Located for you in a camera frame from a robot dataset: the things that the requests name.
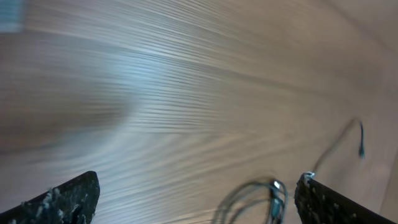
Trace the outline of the black cable long thin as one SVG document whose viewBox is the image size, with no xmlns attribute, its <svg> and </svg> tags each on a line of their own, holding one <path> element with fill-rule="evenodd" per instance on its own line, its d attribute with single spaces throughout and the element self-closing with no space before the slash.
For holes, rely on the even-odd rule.
<svg viewBox="0 0 398 224">
<path fill-rule="evenodd" d="M 338 135 L 338 137 L 335 139 L 335 141 L 326 149 L 324 152 L 321 154 L 321 156 L 318 158 L 316 161 L 315 165 L 313 166 L 312 170 L 310 171 L 313 175 L 316 175 L 322 166 L 322 164 L 326 161 L 327 157 L 332 155 L 334 151 L 337 150 L 338 145 L 343 142 L 343 140 L 346 138 L 348 133 L 355 127 L 359 126 L 360 130 L 360 139 L 358 143 L 358 157 L 360 159 L 365 158 L 365 148 L 364 148 L 364 126 L 363 122 L 359 117 L 353 117 L 347 125 L 344 127 L 342 132 Z"/>
</svg>

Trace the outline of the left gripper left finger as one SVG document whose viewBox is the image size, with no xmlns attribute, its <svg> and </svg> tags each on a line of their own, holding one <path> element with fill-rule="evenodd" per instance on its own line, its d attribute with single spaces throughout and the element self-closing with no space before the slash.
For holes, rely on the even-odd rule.
<svg viewBox="0 0 398 224">
<path fill-rule="evenodd" d="M 97 173 L 87 171 L 1 213 L 2 224 L 90 224 L 100 197 Z"/>
</svg>

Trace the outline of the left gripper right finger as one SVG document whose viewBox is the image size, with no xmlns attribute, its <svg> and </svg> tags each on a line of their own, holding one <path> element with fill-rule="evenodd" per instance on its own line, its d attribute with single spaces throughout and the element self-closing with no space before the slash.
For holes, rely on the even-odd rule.
<svg viewBox="0 0 398 224">
<path fill-rule="evenodd" d="M 313 179 L 301 175 L 294 203 L 303 224 L 395 224 Z"/>
</svg>

